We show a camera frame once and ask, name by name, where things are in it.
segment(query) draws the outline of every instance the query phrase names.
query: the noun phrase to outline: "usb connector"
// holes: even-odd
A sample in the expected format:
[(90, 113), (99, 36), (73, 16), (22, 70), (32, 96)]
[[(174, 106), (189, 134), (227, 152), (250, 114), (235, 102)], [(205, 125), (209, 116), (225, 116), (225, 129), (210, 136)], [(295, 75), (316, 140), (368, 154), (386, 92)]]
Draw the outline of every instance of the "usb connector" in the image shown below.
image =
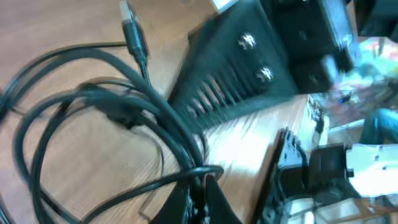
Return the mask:
[(122, 27), (124, 37), (126, 38), (129, 53), (136, 62), (141, 65), (147, 65), (148, 48), (145, 42), (144, 33), (138, 23), (137, 16), (133, 13), (126, 0), (120, 2), (122, 15)]

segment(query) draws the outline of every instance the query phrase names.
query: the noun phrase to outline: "wooden desk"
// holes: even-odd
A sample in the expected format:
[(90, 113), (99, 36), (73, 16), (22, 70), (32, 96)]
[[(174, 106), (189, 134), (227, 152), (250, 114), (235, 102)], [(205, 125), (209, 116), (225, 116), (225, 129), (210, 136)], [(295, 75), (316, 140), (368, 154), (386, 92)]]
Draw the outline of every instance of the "wooden desk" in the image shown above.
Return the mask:
[[(174, 82), (187, 46), (187, 33), (214, 13), (199, 0), (134, 0), (150, 48), (149, 72), (156, 90), (165, 94)], [(123, 40), (118, 1), (3, 0), (0, 2), (0, 79), (4, 88), (18, 69), (34, 57), (70, 44)], [(129, 61), (127, 50), (109, 50)], [(29, 108), (52, 93), (74, 88), (98, 76), (120, 76), (94, 60), (69, 64), (39, 84), (24, 100)], [(305, 98), (263, 111), (209, 131), (208, 163), (221, 164), (219, 183), (233, 210), (248, 221), (272, 153), (277, 130), (297, 132)], [(16, 223), (36, 223), (29, 191), (16, 171), (11, 152), (19, 117), (8, 117), (0, 130), (0, 193)], [(45, 121), (30, 130), (25, 156), (32, 158)], [(166, 174), (177, 171), (168, 150)], [(159, 176), (159, 157), (144, 138), (123, 131), (92, 112), (68, 123), (50, 142), (44, 162), (43, 186), (77, 217), (110, 196)], [(173, 185), (157, 191), (145, 213), (153, 217)], [(104, 213), (95, 223), (146, 223), (137, 210), (145, 195)]]

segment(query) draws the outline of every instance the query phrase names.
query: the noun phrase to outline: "black electronic device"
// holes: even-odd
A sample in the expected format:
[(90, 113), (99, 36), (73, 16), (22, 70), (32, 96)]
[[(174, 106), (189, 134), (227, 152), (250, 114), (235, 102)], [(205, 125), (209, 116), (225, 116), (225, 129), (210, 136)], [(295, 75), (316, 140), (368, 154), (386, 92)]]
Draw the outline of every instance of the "black electronic device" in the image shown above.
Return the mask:
[(342, 0), (239, 1), (188, 39), (169, 103), (195, 133), (326, 92), (360, 57)]
[[(288, 129), (280, 130), (276, 142), (251, 223), (285, 223), (306, 211), (361, 198), (348, 180), (353, 174), (346, 167), (349, 148), (344, 144), (320, 147), (307, 155)], [(312, 198), (316, 206), (288, 214), (291, 202), (301, 198)]]

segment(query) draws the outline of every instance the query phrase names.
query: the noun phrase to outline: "black cable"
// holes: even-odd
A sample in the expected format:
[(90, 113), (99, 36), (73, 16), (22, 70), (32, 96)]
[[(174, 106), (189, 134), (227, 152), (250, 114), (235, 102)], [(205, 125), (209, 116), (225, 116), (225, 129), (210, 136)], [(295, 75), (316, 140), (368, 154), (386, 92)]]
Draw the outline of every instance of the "black cable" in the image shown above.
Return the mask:
[(150, 84), (150, 79), (149, 79), (149, 72), (147, 68), (147, 64), (145, 62), (139, 62), (138, 63), (139, 69), (141, 71), (142, 77), (148, 81)]
[[(117, 95), (112, 91), (103, 90), (85, 90), (84, 85), (76, 91), (68, 91), (66, 93), (57, 94), (41, 101), (34, 109), (25, 115), (22, 120), (19, 129), (17, 130), (16, 137), (14, 139), (14, 157), (16, 164), (21, 172), (23, 178), (28, 181), (28, 185), (32, 194), (32, 201), (34, 203), (35, 213), (40, 223), (54, 223), (50, 215), (45, 210), (42, 202), (45, 202), (53, 209), (57, 214), (70, 223), (79, 223), (80, 221), (75, 218), (72, 214), (68, 213), (64, 208), (58, 205), (55, 200), (51, 199), (49, 195), (40, 187), (40, 172), (41, 165), (44, 159), (45, 148), (50, 140), (52, 134), (59, 128), (66, 118), (70, 116), (71, 108), (76, 100), (84, 102), (85, 107), (94, 106), (97, 108), (99, 105), (107, 105), (110, 107), (117, 108), (118, 105), (129, 105), (135, 108), (142, 108), (157, 118), (157, 121), (163, 124), (159, 126), (155, 121), (146, 118), (143, 114), (139, 114), (137, 119), (143, 124), (148, 126), (161, 140), (163, 140), (169, 149), (175, 155), (178, 163), (180, 164), (183, 171), (181, 174), (174, 174), (168, 179), (160, 179), (155, 182), (151, 182), (147, 185), (143, 185), (143, 188), (139, 190), (151, 190), (156, 189), (162, 185), (173, 182), (180, 179), (192, 179), (193, 177), (200, 176), (207, 172), (220, 172), (222, 169), (217, 167), (217, 170), (206, 170), (203, 167), (203, 158), (198, 150), (198, 146), (192, 136), (192, 133), (188, 130), (183, 121), (178, 117), (175, 111), (151, 88), (147, 82), (144, 81), (134, 70), (128, 67), (124, 62), (118, 58), (110, 55), (109, 53), (102, 52), (100, 50), (73, 50), (62, 55), (62, 57), (55, 58), (53, 61), (48, 63), (43, 69), (38, 71), (29, 80), (19, 86), (17, 91), (14, 92), (14, 97), (7, 99), (9, 105), (17, 105), (20, 99), (35, 85), (41, 78), (45, 77), (52, 70), (59, 66), (70, 62), (72, 60), (80, 58), (97, 58), (108, 62), (115, 68), (117, 68), (123, 75), (128, 77), (128, 81), (125, 80), (111, 80), (106, 78), (100, 78), (97, 80), (89, 80), (87, 83), (94, 85), (102, 84), (113, 84), (120, 85), (126, 88), (134, 89), (137, 92), (144, 95), (146, 98), (138, 98), (133, 96), (121, 96)], [(40, 139), (38, 148), (35, 152), (34, 160), (32, 163), (31, 173), (29, 173), (23, 155), (23, 140), (29, 129), (29, 126), (34, 122), (35, 119), (40, 116), (48, 107), (62, 103), (55, 115), (50, 119), (43, 136)], [(201, 136), (204, 147), (204, 154), (207, 153), (207, 145), (205, 138)], [(98, 211), (102, 211), (104, 208), (115, 205), (115, 202), (122, 202), (131, 197), (134, 197), (140, 193), (140, 191), (131, 190), (127, 195), (120, 195), (114, 198), (114, 200), (105, 202), (102, 207), (94, 210), (87, 216), (87, 220), (91, 220), (99, 215)]]
[[(162, 178), (164, 176), (164, 167), (165, 167), (165, 161), (164, 161), (164, 153), (163, 153), (163, 149), (162, 146), (157, 142), (156, 139), (154, 139), (152, 136), (150, 136), (149, 134), (146, 133), (139, 133), (137, 132), (137, 130), (132, 130), (131, 131), (133, 134), (135, 134), (136, 136), (140, 136), (142, 138), (148, 139), (150, 141), (152, 141), (152, 143), (155, 145), (157, 151), (160, 154), (160, 178)], [(148, 205), (151, 203), (151, 201), (154, 199), (156, 195), (156, 191), (152, 191), (147, 198), (144, 200), (144, 202), (142, 203), (141, 207), (138, 209), (138, 215), (145, 219), (146, 221), (150, 222), (152, 219), (145, 214), (145, 209), (148, 207)]]
[[(203, 195), (204, 189), (201, 177), (208, 173), (214, 173), (218, 178), (223, 173), (221, 167), (203, 166), (203, 160), (208, 154), (205, 136), (203, 134), (199, 136), (203, 147), (202, 157), (188, 126), (181, 120), (171, 106), (151, 87), (149, 73), (147, 71), (148, 51), (142, 29), (126, 1), (121, 2), (121, 10), (123, 16), (123, 31), (127, 43), (115, 42), (74, 45), (49, 52), (33, 60), (20, 70), (10, 81), (4, 96), (2, 96), (0, 100), (0, 122), (5, 118), (8, 111), (14, 111), (24, 116), (14, 138), (14, 159), (22, 178), (29, 186), (34, 212), (39, 223), (55, 223), (45, 208), (44, 203), (69, 223), (88, 223), (105, 210), (125, 200), (129, 200), (137, 195), (180, 180), (189, 180), (191, 183), (190, 191), (194, 205), (196, 202), (198, 209), (202, 209), (202, 198), (194, 198), (196, 195)], [(123, 46), (127, 46), (129, 52), (134, 56), (142, 76), (117, 57), (96, 49)], [(37, 103), (27, 113), (19, 109), (18, 103), (35, 84), (41, 81), (41, 79), (64, 64), (83, 58), (102, 60), (116, 68), (127, 80), (109, 77), (95, 78), (82, 83), (76, 90), (65, 91), (44, 99)], [(42, 65), (42, 67), (34, 72), (35, 68), (39, 65)], [(101, 86), (107, 84), (122, 86), (127, 88), (127, 91), (125, 91), (124, 94), (119, 94), (116, 90)], [(31, 124), (36, 119), (41, 118), (43, 112), (47, 108), (57, 104), (60, 104), (58, 110), (47, 123), (47, 127), (34, 153), (29, 171), (24, 158), (24, 138)], [(59, 205), (40, 186), (40, 175), (47, 145), (54, 132), (59, 130), (69, 117), (87, 108), (99, 110), (112, 122), (119, 122), (120, 119), (131, 118), (137, 121), (138, 124), (147, 126), (169, 147), (182, 171), (116, 195), (108, 201), (103, 202), (96, 209), (87, 214), (83, 221), (80, 221)], [(7, 215), (3, 217), (3, 214), (6, 214), (5, 208), (1, 208), (0, 212), (1, 218), (5, 220), (3, 222), (8, 222)]]
[(9, 212), (7, 211), (6, 206), (4, 205), (4, 202), (2, 200), (1, 195), (0, 195), (0, 223), (1, 224), (13, 224), (13, 223), (15, 223), (11, 219), (11, 216), (9, 215)]
[(183, 179), (191, 179), (193, 177), (197, 176), (204, 176), (205, 174), (208, 173), (215, 173), (217, 174), (216, 179), (218, 179), (222, 173), (223, 169), (219, 166), (202, 166), (202, 167), (196, 167), (187, 171), (183, 171), (177, 174), (172, 174), (168, 175), (162, 179), (155, 180), (152, 182), (149, 182), (147, 184), (143, 184), (135, 189), (128, 190), (126, 192), (123, 192), (108, 201), (102, 203), (101, 205), (98, 205), (96, 208), (94, 208), (82, 221), (82, 223), (89, 223), (92, 221), (95, 217), (97, 217), (99, 214), (105, 212), (107, 209), (124, 202), (126, 200), (129, 200), (133, 197), (136, 197), (140, 194), (143, 194), (145, 192), (155, 190), (159, 187), (165, 186), (167, 184), (170, 184), (172, 182), (178, 181), (178, 180), (183, 180)]
[(74, 50), (81, 50), (81, 49), (93, 49), (93, 48), (110, 48), (110, 47), (125, 47), (125, 42), (100, 42), (100, 43), (92, 43), (92, 44), (78, 44), (78, 45), (71, 45), (67, 47), (62, 47), (59, 49), (55, 49), (51, 52), (48, 52), (44, 55), (41, 55), (27, 65), (25, 65), (19, 72), (14, 76), (14, 78), (9, 82), (4, 95), (0, 100), (0, 122), (5, 118), (8, 111), (15, 105), (9, 105), (9, 100), (12, 99), (12, 94), (18, 89), (18, 86), (23, 82), (23, 79), (28, 76), (28, 74), (33, 71), (35, 67), (40, 65), (41, 63), (50, 60), (54, 57), (57, 57), (61, 54), (71, 52)]

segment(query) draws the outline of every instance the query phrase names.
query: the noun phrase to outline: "screw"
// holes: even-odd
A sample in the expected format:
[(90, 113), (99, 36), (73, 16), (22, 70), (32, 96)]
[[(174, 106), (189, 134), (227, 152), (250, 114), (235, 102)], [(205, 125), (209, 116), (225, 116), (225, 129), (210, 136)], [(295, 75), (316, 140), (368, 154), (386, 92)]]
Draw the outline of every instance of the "screw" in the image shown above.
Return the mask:
[(257, 73), (256, 77), (260, 80), (260, 82), (270, 82), (273, 79), (273, 75), (271, 70), (267, 67), (262, 67)]
[(253, 35), (245, 32), (243, 35), (240, 36), (238, 44), (243, 48), (243, 50), (254, 49), (254, 47), (256, 46), (256, 40), (254, 40)]

